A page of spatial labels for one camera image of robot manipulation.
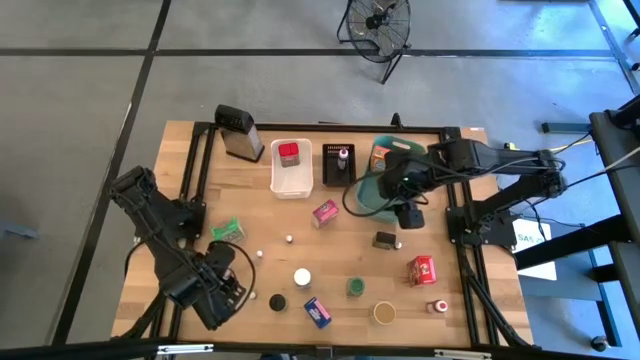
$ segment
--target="black tray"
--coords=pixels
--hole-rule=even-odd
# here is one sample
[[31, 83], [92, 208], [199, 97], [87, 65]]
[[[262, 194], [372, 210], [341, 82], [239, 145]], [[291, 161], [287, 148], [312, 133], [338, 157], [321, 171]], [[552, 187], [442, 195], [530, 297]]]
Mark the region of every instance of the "black tray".
[[[338, 153], [349, 151], [344, 170], [338, 168]], [[346, 187], [356, 180], [356, 147], [353, 144], [322, 144], [322, 183], [325, 186]]]

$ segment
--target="cheese grater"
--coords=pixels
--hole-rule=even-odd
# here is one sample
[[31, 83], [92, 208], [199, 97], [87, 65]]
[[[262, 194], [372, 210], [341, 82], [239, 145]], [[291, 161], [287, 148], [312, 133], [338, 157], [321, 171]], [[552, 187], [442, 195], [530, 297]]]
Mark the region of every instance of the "cheese grater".
[[227, 154], [251, 162], [260, 160], [264, 145], [248, 112], [227, 105], [218, 105], [215, 124], [221, 130]]

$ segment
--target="black bottle cap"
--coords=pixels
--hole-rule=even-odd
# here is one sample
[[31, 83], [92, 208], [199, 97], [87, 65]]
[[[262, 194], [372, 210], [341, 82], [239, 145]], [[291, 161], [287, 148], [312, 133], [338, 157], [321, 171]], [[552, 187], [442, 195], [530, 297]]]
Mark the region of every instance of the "black bottle cap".
[[287, 307], [287, 299], [280, 294], [275, 294], [269, 299], [269, 307], [273, 311], [282, 311]]

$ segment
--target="red box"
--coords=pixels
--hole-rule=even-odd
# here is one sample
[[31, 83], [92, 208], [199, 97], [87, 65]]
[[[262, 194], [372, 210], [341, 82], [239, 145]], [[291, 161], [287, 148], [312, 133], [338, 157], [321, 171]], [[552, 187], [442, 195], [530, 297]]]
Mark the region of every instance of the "red box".
[[278, 146], [278, 154], [282, 167], [300, 165], [298, 143], [286, 143]]
[[433, 284], [436, 282], [436, 268], [433, 266], [433, 258], [421, 255], [407, 264], [409, 270], [409, 283], [411, 286]]

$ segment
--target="green cup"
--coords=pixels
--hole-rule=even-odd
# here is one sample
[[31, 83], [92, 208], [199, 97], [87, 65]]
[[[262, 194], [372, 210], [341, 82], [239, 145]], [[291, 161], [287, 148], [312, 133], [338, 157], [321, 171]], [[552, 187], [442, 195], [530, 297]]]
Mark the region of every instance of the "green cup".
[[364, 280], [354, 277], [347, 280], [347, 296], [360, 296], [364, 293]]

